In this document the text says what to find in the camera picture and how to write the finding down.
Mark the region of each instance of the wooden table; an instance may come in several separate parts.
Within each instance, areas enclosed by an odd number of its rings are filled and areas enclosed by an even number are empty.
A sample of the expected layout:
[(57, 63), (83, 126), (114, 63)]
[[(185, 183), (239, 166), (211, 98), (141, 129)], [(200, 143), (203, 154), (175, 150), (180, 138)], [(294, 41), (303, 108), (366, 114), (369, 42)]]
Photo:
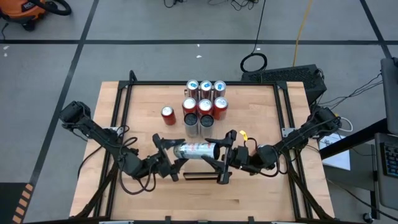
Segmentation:
[[(107, 127), (111, 123), (117, 86), (117, 82), (102, 83), (93, 118), (100, 126)], [(131, 136), (138, 137), (138, 142), (133, 147), (140, 150), (141, 159), (157, 152), (152, 143), (154, 133), (158, 133), (161, 138), (185, 138), (187, 142), (204, 141), (200, 138), (190, 139), (185, 134), (181, 109), (184, 88), (185, 86), (180, 85), (133, 86), (127, 117), (130, 131), (125, 139)], [(309, 115), (303, 84), (288, 83), (288, 88), (295, 125), (299, 127), (306, 122)], [(124, 97), (125, 95), (122, 96), (121, 102), (124, 102)], [(223, 121), (216, 121), (213, 138), (224, 138), (228, 131), (235, 129), (237, 132), (244, 130), (249, 137), (256, 138), (259, 144), (275, 144), (281, 140), (271, 86), (227, 86), (225, 97), (229, 101), (227, 116)], [(285, 124), (288, 124), (282, 91), (280, 98)], [(122, 105), (119, 110), (118, 125), (123, 111)], [(165, 125), (160, 115), (160, 110), (165, 105), (175, 109), (177, 123), (173, 126)], [(240, 134), (234, 146), (237, 145), (243, 145), (243, 137)], [(317, 148), (313, 140), (310, 140), (310, 145)], [(249, 143), (248, 146), (249, 150), (254, 150), (253, 144)], [(96, 142), (89, 140), (85, 157), (97, 147)], [(104, 153), (105, 150), (101, 150), (83, 166), (70, 215), (80, 212), (95, 193), (100, 181)], [(168, 155), (171, 161), (175, 159), (172, 150), (168, 151)], [(301, 155), (309, 191), (325, 211), (334, 216), (319, 153), (306, 147)], [(282, 157), (280, 161), (281, 169), (285, 170)], [(214, 180), (186, 181), (182, 176), (182, 172), (201, 171), (212, 171), (212, 169), (204, 161), (190, 160), (183, 166), (178, 182), (172, 182), (170, 177), (161, 179), (158, 176), (157, 187), (153, 192), (143, 192), (135, 196), (126, 194), (117, 183), (111, 218), (164, 220), (165, 216), (170, 215), (172, 220), (247, 221), (248, 216), (253, 216), (255, 221), (294, 221), (287, 175), (278, 175), (274, 178), (250, 176), (246, 172), (231, 168), (233, 175), (228, 185), (218, 185)], [(273, 172), (275, 170), (266, 171), (268, 174)], [(123, 181), (130, 191), (140, 189), (138, 183), (127, 175), (123, 175)], [(298, 188), (297, 192), (300, 211), (304, 217), (302, 194)], [(104, 215), (107, 198), (108, 190), (103, 195), (101, 215)]]

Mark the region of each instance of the gray floor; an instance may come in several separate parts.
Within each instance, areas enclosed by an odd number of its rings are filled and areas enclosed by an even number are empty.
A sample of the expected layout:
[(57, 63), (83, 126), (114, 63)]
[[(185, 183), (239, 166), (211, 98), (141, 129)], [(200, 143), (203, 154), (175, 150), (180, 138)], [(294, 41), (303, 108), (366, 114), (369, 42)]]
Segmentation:
[[(11, 24), (9, 40), (79, 40), (94, 0), (68, 0), (73, 14), (48, 15), (33, 32)], [(394, 22), (398, 1), (366, 1), (385, 40), (398, 40)], [(260, 39), (295, 40), (307, 0), (268, 0)], [(228, 3), (209, 6), (188, 0), (172, 9), (158, 1), (99, 0), (87, 40), (254, 40), (262, 1), (251, 11)], [(377, 40), (359, 0), (314, 0), (303, 40)], [(42, 148), (77, 44), (0, 44), (0, 182), (28, 182)], [(294, 45), (258, 45), (268, 69), (292, 65)], [(95, 108), (103, 81), (124, 80), (133, 69), (139, 80), (239, 80), (239, 63), (252, 44), (86, 44), (81, 51), (65, 103), (84, 101)], [(388, 46), (398, 55), (398, 46)], [(379, 45), (300, 45), (296, 65), (315, 63), (325, 73), (322, 101), (349, 95), (380, 71)], [(247, 69), (260, 66), (248, 62)], [(354, 132), (385, 117), (382, 87), (348, 99), (335, 112)], [(85, 143), (57, 124), (25, 222), (67, 218), (76, 172)], [(361, 222), (365, 206), (329, 185), (336, 216)], [(369, 201), (369, 194), (348, 187)], [(383, 210), (398, 216), (398, 212)], [(392, 223), (382, 217), (379, 223)]]

